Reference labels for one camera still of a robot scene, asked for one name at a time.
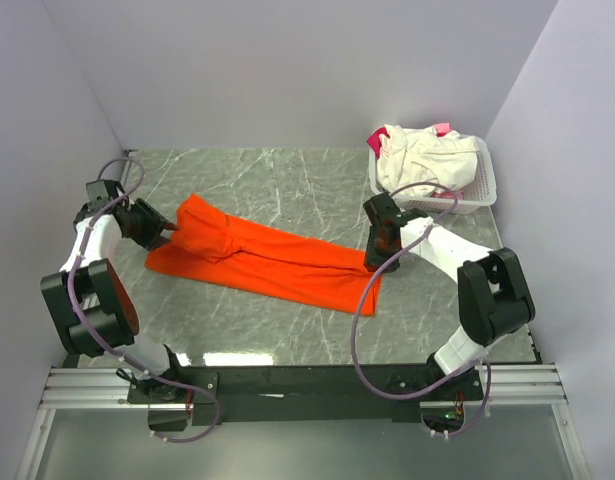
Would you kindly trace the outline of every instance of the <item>folded cloth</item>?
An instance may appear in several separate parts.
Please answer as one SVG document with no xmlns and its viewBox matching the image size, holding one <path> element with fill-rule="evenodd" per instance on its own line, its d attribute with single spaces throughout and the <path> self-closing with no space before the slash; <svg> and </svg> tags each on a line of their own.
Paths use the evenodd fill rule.
<svg viewBox="0 0 615 480">
<path fill-rule="evenodd" d="M 375 132 L 370 139 L 375 143 L 373 139 L 378 134 L 380 154 L 376 178 L 380 185 L 387 191 L 394 191 L 410 183 L 427 181 L 460 190 L 473 182 L 479 151 L 476 137 L 460 135 L 455 130 L 446 133 L 447 127 L 447 124 L 438 124 L 416 130 L 385 125 L 385 133 L 382 129 Z M 420 186 L 407 191 L 414 196 L 434 193 L 442 193 L 442 190 Z"/>
<path fill-rule="evenodd" d="M 371 277 L 361 251 L 232 217 L 196 195 L 177 215 L 180 230 L 149 253 L 148 269 L 347 313 Z M 380 279 L 362 315 L 375 313 L 379 291 Z"/>
</svg>

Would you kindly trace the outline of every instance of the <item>table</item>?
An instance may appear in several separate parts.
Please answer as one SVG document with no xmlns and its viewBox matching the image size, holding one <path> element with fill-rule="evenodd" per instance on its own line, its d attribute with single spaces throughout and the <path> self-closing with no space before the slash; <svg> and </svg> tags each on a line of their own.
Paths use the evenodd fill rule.
<svg viewBox="0 0 615 480">
<path fill-rule="evenodd" d="M 133 195 L 175 221 L 196 193 L 226 213 L 280 230 L 364 249 L 363 202 L 372 195 L 366 149 L 198 149 L 141 151 L 146 174 Z M 137 178 L 129 168 L 127 185 Z M 440 222 L 490 248 L 500 238 L 489 208 Z M 146 270 L 131 241 L 113 259 L 141 330 L 195 365 L 317 365 L 351 362 L 351 315 L 167 277 Z M 383 279 L 377 314 L 361 319 L 363 363 L 425 362 L 457 328 L 456 284 L 425 260 L 407 255 Z M 497 344 L 494 362 L 534 362 L 527 327 Z M 115 366 L 81 359 L 81 367 Z"/>
</svg>

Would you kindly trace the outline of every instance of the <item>laundry basket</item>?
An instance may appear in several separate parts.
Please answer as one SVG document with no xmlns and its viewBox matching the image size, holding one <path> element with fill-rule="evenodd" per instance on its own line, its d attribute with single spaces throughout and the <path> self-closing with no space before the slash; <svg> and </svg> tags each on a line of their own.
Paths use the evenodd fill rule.
<svg viewBox="0 0 615 480">
<path fill-rule="evenodd" d="M 496 202 L 496 179 L 494 178 L 494 167 L 491 164 L 491 155 L 482 139 L 476 137 L 476 143 L 480 150 L 476 177 L 463 189 L 463 199 L 458 201 L 453 213 L 467 215 L 480 207 L 489 207 Z M 369 149 L 369 186 L 376 194 L 386 191 L 376 179 L 376 155 L 371 148 Z M 448 198 L 416 197 L 406 193 L 397 194 L 394 201 L 403 210 L 418 208 L 426 212 L 442 212 L 453 203 L 453 200 Z"/>
</svg>

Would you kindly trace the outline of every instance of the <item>purple hose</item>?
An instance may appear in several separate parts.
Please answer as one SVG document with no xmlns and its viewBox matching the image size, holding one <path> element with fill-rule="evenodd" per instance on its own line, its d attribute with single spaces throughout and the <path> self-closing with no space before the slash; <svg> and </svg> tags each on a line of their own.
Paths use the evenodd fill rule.
<svg viewBox="0 0 615 480">
<path fill-rule="evenodd" d="M 140 170 L 140 176 L 138 178 L 138 181 L 136 182 L 135 185 L 132 185 L 131 188 L 129 188 L 127 190 L 127 192 L 123 193 L 122 195 L 120 195 L 118 198 L 115 198 L 114 200 L 112 200 L 111 202 L 109 202 L 107 205 L 105 205 L 102 209 L 100 209 L 98 212 L 96 212 L 96 214 L 91 217 L 91 220 L 89 221 L 89 226 L 85 229 L 85 234 L 83 235 L 83 240 L 80 244 L 80 248 L 79 248 L 79 252 L 80 254 L 76 256 L 76 260 L 74 261 L 74 264 L 71 267 L 71 270 L 69 270 L 69 275 L 67 277 L 67 293 L 69 294 L 69 299 L 71 301 L 72 304 L 72 308 L 74 310 L 74 313 L 76 314 L 76 316 L 78 317 L 78 319 L 80 320 L 80 323 L 82 323 L 82 325 L 85 327 L 85 330 L 87 330 L 87 332 L 92 336 L 92 338 L 96 341 L 96 343 L 98 343 L 98 345 L 100 345 L 102 347 L 103 350 L 105 350 L 107 353 L 113 355 L 114 357 L 123 357 L 124 358 L 124 362 L 135 368 L 136 370 L 140 370 L 140 371 L 144 371 L 146 372 L 151 378 L 153 378 L 154 380 L 159 381 L 160 383 L 164 383 L 165 385 L 170 385 L 172 387 L 178 387 L 178 388 L 182 388 L 185 390 L 193 390 L 194 392 L 198 392 L 208 398 L 210 398 L 212 400 L 212 402 L 214 402 L 214 405 L 216 405 L 216 413 L 214 415 L 214 418 L 211 422 L 211 424 L 202 432 L 200 432 L 197 435 L 194 435 L 192 437 L 189 438 L 170 438 L 167 437 L 165 435 L 163 435 L 162 433 L 154 433 L 154 435 L 166 442 L 171 442 L 171 443 L 189 443 L 189 442 L 193 442 L 195 440 L 199 440 L 205 436 L 207 436 L 215 427 L 216 425 L 218 425 L 218 422 L 220 421 L 220 417 L 222 415 L 222 411 L 220 408 L 220 404 L 218 403 L 218 400 L 216 399 L 216 397 L 214 396 L 214 394 L 210 393 L 209 391 L 202 389 L 200 387 L 196 387 L 194 385 L 187 385 L 184 383 L 180 383 L 180 382 L 174 382 L 172 380 L 167 380 L 166 378 L 163 378 L 159 375 L 155 375 L 151 372 L 149 372 L 144 365 L 141 365 L 138 361 L 136 361 L 135 359 L 131 358 L 128 355 L 123 354 L 122 352 L 119 352 L 118 350 L 115 350 L 114 348 L 111 347 L 111 345 L 109 345 L 105 339 L 103 337 L 100 336 L 100 334 L 96 331 L 96 329 L 92 326 L 91 322 L 87 319 L 87 316 L 85 315 L 85 313 L 83 312 L 82 307 L 80 306 L 80 303 L 78 302 L 78 298 L 76 296 L 76 292 L 74 290 L 74 276 L 76 275 L 76 270 L 78 270 L 78 268 L 80 267 L 80 264 L 82 262 L 82 254 L 84 254 L 85 250 L 87 249 L 87 243 L 89 242 L 89 237 L 91 235 L 91 231 L 92 228 L 94 226 L 94 224 L 98 221 L 98 219 L 100 217 L 102 217 L 103 215 L 105 215 L 105 213 L 113 208 L 115 205 L 119 204 L 120 202 L 122 202 L 125 198 L 129 197 L 129 195 L 131 195 L 133 192 L 136 191 L 136 189 L 138 188 L 138 186 L 142 183 L 143 178 L 145 176 L 145 168 L 143 167 L 143 165 L 133 159 L 133 158 L 116 158 L 114 160 L 110 160 L 109 162 L 107 162 L 105 165 L 103 165 L 103 167 L 100 169 L 100 172 L 98 173 L 98 179 L 100 179 L 103 175 L 103 172 L 112 164 L 117 163 L 117 162 L 130 162 L 133 163 L 134 165 L 137 165 L 139 170 Z"/>
<path fill-rule="evenodd" d="M 409 185 L 405 185 L 404 187 L 400 187 L 397 190 L 394 190 L 393 192 L 390 193 L 390 195 L 393 197 L 397 193 L 400 193 L 403 190 L 406 190 L 407 188 L 417 187 L 421 185 L 428 185 L 431 187 L 440 188 L 448 193 L 451 193 L 452 196 L 454 197 L 453 203 L 449 207 L 447 207 L 445 210 L 443 210 L 440 214 L 438 214 L 438 216 L 434 219 L 435 222 L 443 218 L 445 215 L 451 213 L 454 210 L 454 208 L 456 208 L 456 205 L 458 205 L 458 196 L 456 195 L 456 192 L 454 192 L 453 190 L 450 190 L 449 188 L 443 185 L 440 185 L 434 182 L 411 183 Z M 365 303 L 365 299 L 367 298 L 367 295 L 369 294 L 369 291 L 372 285 L 380 277 L 380 275 L 382 275 L 382 273 L 387 268 L 389 268 L 389 266 L 392 263 L 394 263 L 396 260 L 402 257 L 405 253 L 409 252 L 412 248 L 416 247 L 417 245 L 422 243 L 427 237 L 429 237 L 429 234 L 431 233 L 431 230 L 433 228 L 434 228 L 434 224 L 432 223 L 425 229 L 425 231 L 420 237 L 418 237 L 412 243 L 410 243 L 409 245 L 407 245 L 406 247 L 402 248 L 401 250 L 396 252 L 394 255 L 389 257 L 389 259 L 387 259 L 385 263 L 383 263 L 380 267 L 378 267 L 378 269 L 374 272 L 374 274 L 369 279 L 369 282 L 367 282 L 367 286 L 365 287 L 365 289 L 363 290 L 363 293 L 360 296 L 360 300 L 358 301 L 358 306 L 356 307 L 356 312 L 354 313 L 354 318 L 352 319 L 352 322 L 351 322 L 351 337 L 350 337 L 351 358 L 354 363 L 354 369 L 356 370 L 356 373 L 358 374 L 358 378 L 363 383 L 363 385 L 365 385 L 365 387 L 367 387 L 367 389 L 369 389 L 369 391 L 371 391 L 372 393 L 378 395 L 379 397 L 386 398 L 389 400 L 413 400 L 415 398 L 422 397 L 424 395 L 427 395 L 428 393 L 433 392 L 441 385 L 444 385 L 445 383 L 450 381 L 452 378 L 457 377 L 458 375 L 461 375 L 462 373 L 465 373 L 467 370 L 475 367 L 476 365 L 479 365 L 480 363 L 484 363 L 487 366 L 487 386 L 485 388 L 483 402 L 480 405 L 480 408 L 478 409 L 478 411 L 476 412 L 476 415 L 474 415 L 474 417 L 466 425 L 464 425 L 459 430 L 456 430 L 455 432 L 452 432 L 449 434 L 453 436 L 453 435 L 457 435 L 458 433 L 462 433 L 468 428 L 470 428 L 485 410 L 485 405 L 487 404 L 487 400 L 489 398 L 489 392 L 491 389 L 491 365 L 489 364 L 488 361 L 484 359 L 482 360 L 482 362 L 481 360 L 478 360 L 478 359 L 472 360 L 471 362 L 467 363 L 466 365 L 459 368 L 458 370 L 451 372 L 449 375 L 441 378 L 440 380 L 432 383 L 431 385 L 421 390 L 418 390 L 417 392 L 404 393 L 404 394 L 393 394 L 393 393 L 383 392 L 382 390 L 376 388 L 374 385 L 371 384 L 371 382 L 367 379 L 367 377 L 365 377 L 365 374 L 363 373 L 362 367 L 360 365 L 360 361 L 358 360 L 358 352 L 356 351 L 356 334 L 358 330 L 358 320 L 360 319 L 360 311 L 362 309 L 362 306 Z"/>
</svg>

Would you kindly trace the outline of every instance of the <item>purple cable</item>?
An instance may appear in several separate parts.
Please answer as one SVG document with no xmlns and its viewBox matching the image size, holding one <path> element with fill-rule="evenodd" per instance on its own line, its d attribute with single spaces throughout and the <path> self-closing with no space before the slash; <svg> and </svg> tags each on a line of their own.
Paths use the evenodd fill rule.
<svg viewBox="0 0 615 480">
<path fill-rule="evenodd" d="M 400 187 L 400 188 L 394 190 L 393 192 L 390 193 L 390 195 L 393 197 L 394 195 L 402 192 L 403 190 L 406 190 L 406 189 L 411 188 L 411 187 L 422 186 L 422 185 L 428 185 L 428 186 L 431 186 L 431 187 L 440 188 L 440 189 L 442 189 L 442 190 L 444 190 L 444 191 L 446 191 L 448 193 L 451 193 L 452 196 L 454 197 L 453 203 L 449 207 L 447 207 L 445 210 L 443 210 L 441 213 L 438 214 L 438 216 L 434 219 L 434 223 L 437 222 L 438 220 L 440 220 L 441 218 L 443 218 L 445 215 L 451 213 L 454 210 L 454 208 L 456 208 L 456 205 L 458 205 L 458 196 L 456 195 L 456 192 L 454 192 L 453 190 L 450 190 L 449 188 L 447 188 L 447 187 L 445 187 L 443 185 L 440 185 L 440 184 L 434 183 L 434 182 L 416 182 L 416 183 L 411 183 L 409 185 L 405 185 L 404 187 Z M 422 397 L 424 395 L 427 395 L 427 394 L 433 392 L 434 390 L 436 390 L 441 385 L 444 385 L 445 383 L 450 381 L 452 378 L 457 377 L 458 375 L 461 375 L 461 374 L 465 373 L 467 370 L 471 369 L 472 367 L 475 367 L 476 365 L 484 363 L 487 366 L 487 386 L 485 388 L 485 394 L 484 394 L 484 397 L 483 397 L 483 402 L 481 403 L 480 408 L 476 412 L 476 415 L 474 415 L 474 417 L 466 425 L 464 425 L 459 430 L 456 430 L 455 432 L 452 432 L 452 433 L 449 434 L 450 436 L 453 436 L 453 435 L 457 435 L 458 433 L 462 433 L 465 430 L 467 430 L 468 428 L 470 428 L 475 423 L 475 421 L 482 415 L 482 413 L 485 410 L 485 405 L 487 404 L 487 400 L 489 398 L 489 392 L 491 390 L 491 365 L 489 364 L 489 362 L 487 360 L 485 360 L 485 359 L 482 359 L 482 361 L 479 360 L 479 359 L 472 360 L 471 362 L 467 363 L 463 367 L 461 367 L 461 368 L 451 372 L 449 375 L 446 375 L 445 377 L 441 378 L 440 380 L 432 383 L 431 385 L 429 385 L 429 386 L 427 386 L 427 387 L 425 387 L 425 388 L 423 388 L 421 390 L 418 390 L 417 392 L 404 393 L 404 394 L 394 394 L 394 393 L 383 392 L 382 390 L 376 388 L 374 385 L 371 384 L 371 382 L 367 379 L 367 377 L 365 377 L 365 374 L 363 373 L 362 367 L 360 365 L 360 361 L 358 360 L 358 352 L 356 351 L 356 334 L 357 334 L 357 331 L 358 331 L 358 321 L 360 319 L 360 311 L 362 309 L 362 306 L 365 303 L 367 295 L 369 295 L 369 291 L 370 291 L 372 285 L 380 277 L 380 275 L 382 275 L 382 273 L 387 268 L 389 268 L 389 266 L 392 263 L 394 263 L 396 260 L 398 260 L 400 257 L 402 257 L 405 253 L 409 252 L 412 248 L 416 247 L 417 245 L 422 243 L 427 237 L 429 237 L 429 234 L 431 233 L 432 229 L 434 228 L 434 223 L 429 225 L 425 229 L 425 231 L 423 232 L 423 234 L 420 237 L 418 237 L 412 243 L 410 243 L 409 245 L 407 245 L 406 247 L 402 248 L 401 250 L 396 252 L 394 255 L 389 257 L 385 263 L 383 263 L 380 267 L 378 267 L 378 269 L 374 272 L 374 274 L 369 279 L 369 282 L 367 282 L 367 286 L 365 286 L 365 289 L 363 290 L 363 293 L 360 296 L 360 300 L 358 301 L 358 305 L 356 307 L 356 312 L 354 313 L 354 318 L 352 319 L 352 323 L 351 323 L 351 337 L 350 337 L 350 341 L 351 341 L 351 358 L 352 358 L 352 361 L 354 363 L 354 369 L 356 370 L 356 374 L 358 375 L 358 378 L 363 383 L 363 385 L 365 385 L 365 387 L 367 387 L 367 389 L 369 389 L 369 391 L 371 391 L 372 393 L 378 395 L 379 397 L 386 398 L 386 399 L 389 399 L 389 400 L 413 400 L 415 398 Z"/>
<path fill-rule="evenodd" d="M 161 440 L 164 440 L 165 442 L 170 442 L 170 443 L 189 443 L 189 442 L 193 442 L 195 440 L 199 440 L 205 436 L 207 436 L 215 427 L 216 425 L 218 425 L 218 422 L 220 421 L 220 417 L 222 415 L 222 411 L 220 408 L 220 404 L 218 403 L 218 400 L 216 399 L 216 397 L 214 396 L 213 393 L 210 393 L 209 391 L 202 389 L 200 387 L 196 387 L 194 385 L 187 385 L 185 383 L 180 383 L 180 382 L 175 382 L 172 380 L 167 380 L 166 378 L 163 378 L 159 375 L 155 375 L 151 372 L 149 372 L 144 365 L 141 365 L 137 360 L 131 358 L 128 355 L 123 354 L 122 352 L 119 352 L 118 350 L 115 350 L 114 348 L 112 348 L 111 345 L 109 345 L 105 339 L 103 337 L 100 336 L 100 334 L 96 331 L 96 329 L 92 326 L 91 322 L 87 319 L 87 316 L 85 315 L 85 313 L 83 312 L 82 307 L 80 306 L 80 303 L 78 302 L 78 297 L 76 296 L 76 291 L 74 290 L 74 277 L 76 275 L 76 270 L 78 270 L 78 268 L 80 267 L 80 264 L 82 262 L 82 255 L 84 254 L 85 250 L 87 249 L 87 243 L 89 242 L 89 237 L 91 235 L 91 231 L 92 228 L 94 227 L 94 224 L 98 221 L 98 219 L 100 219 L 100 217 L 102 217 L 103 215 L 105 215 L 105 213 L 113 208 L 115 205 L 119 204 L 120 202 L 122 202 L 123 200 L 125 200 L 127 197 L 129 197 L 129 195 L 131 195 L 133 192 L 136 191 L 136 189 L 138 188 L 138 186 L 142 183 L 143 178 L 145 176 L 145 168 L 143 167 L 142 163 L 140 163 L 140 161 L 133 159 L 133 158 L 116 158 L 114 160 L 110 160 L 109 162 L 107 162 L 105 165 L 103 165 L 103 167 L 100 169 L 100 172 L 98 173 L 98 179 L 100 179 L 103 175 L 103 172 L 112 164 L 117 163 L 117 162 L 130 162 L 133 163 L 134 165 L 137 165 L 140 173 L 139 173 L 139 178 L 138 181 L 131 186 L 131 188 L 129 188 L 125 193 L 123 193 L 122 195 L 120 195 L 118 198 L 115 198 L 114 200 L 112 200 L 111 202 L 109 202 L 107 205 L 105 205 L 103 208 L 101 208 L 98 212 L 96 212 L 96 214 L 91 217 L 91 220 L 89 221 L 89 226 L 85 229 L 85 233 L 83 235 L 83 240 L 80 243 L 80 248 L 79 248 L 79 255 L 76 256 L 76 260 L 74 261 L 74 264 L 71 267 L 71 270 L 69 270 L 69 275 L 67 277 L 67 293 L 69 294 L 69 299 L 71 301 L 72 304 L 72 308 L 74 310 L 74 313 L 76 314 L 76 316 L 78 317 L 78 319 L 80 320 L 80 323 L 85 327 L 85 330 L 87 330 L 87 332 L 92 336 L 92 338 L 96 341 L 96 343 L 98 343 L 98 345 L 100 345 L 102 347 L 103 350 L 105 350 L 107 353 L 115 356 L 115 357 L 123 357 L 124 358 L 124 362 L 135 368 L 136 370 L 139 371 L 144 371 L 146 373 L 148 373 L 148 375 L 153 378 L 154 380 L 159 381 L 160 383 L 163 383 L 165 385 L 170 385 L 172 387 L 178 387 L 178 388 L 182 388 L 185 390 L 192 390 L 194 392 L 198 392 L 208 398 L 210 398 L 212 400 L 212 402 L 214 402 L 214 405 L 216 405 L 216 414 L 214 415 L 214 418 L 211 422 L 211 424 L 202 432 L 200 432 L 197 435 L 194 435 L 192 437 L 189 438 L 169 438 L 165 435 L 163 435 L 162 433 L 158 433 L 155 432 L 154 435 L 158 438 L 160 438 Z"/>
</svg>

